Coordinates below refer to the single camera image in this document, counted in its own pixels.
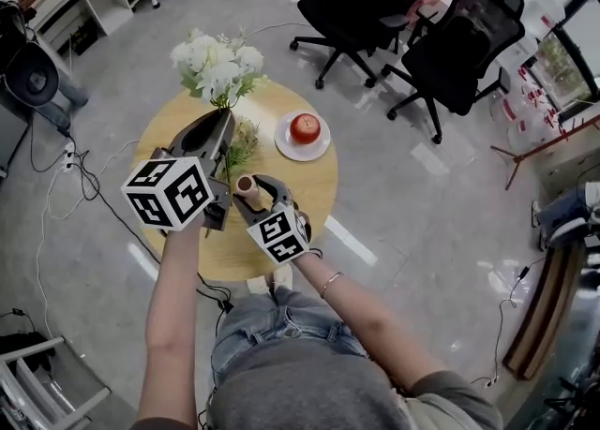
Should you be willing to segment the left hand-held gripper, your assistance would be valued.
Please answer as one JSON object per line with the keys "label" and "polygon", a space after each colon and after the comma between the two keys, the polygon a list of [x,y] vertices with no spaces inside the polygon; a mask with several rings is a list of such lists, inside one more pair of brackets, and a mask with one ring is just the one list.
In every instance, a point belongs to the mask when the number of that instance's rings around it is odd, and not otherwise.
{"label": "left hand-held gripper", "polygon": [[141,224],[183,230],[198,215],[222,231],[232,204],[229,184],[217,178],[233,139],[231,111],[210,111],[157,148],[129,175],[121,191]]}

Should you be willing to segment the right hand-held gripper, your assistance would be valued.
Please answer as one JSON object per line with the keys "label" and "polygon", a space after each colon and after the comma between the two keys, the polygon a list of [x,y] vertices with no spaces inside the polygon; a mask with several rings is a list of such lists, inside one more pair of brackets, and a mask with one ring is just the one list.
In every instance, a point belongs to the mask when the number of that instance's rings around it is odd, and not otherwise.
{"label": "right hand-held gripper", "polygon": [[255,209],[243,196],[232,202],[250,226],[247,233],[261,251],[276,265],[289,263],[309,251],[308,221],[293,207],[290,189],[278,179],[255,174],[257,186],[272,198],[272,206],[281,207],[264,217],[264,209]]}

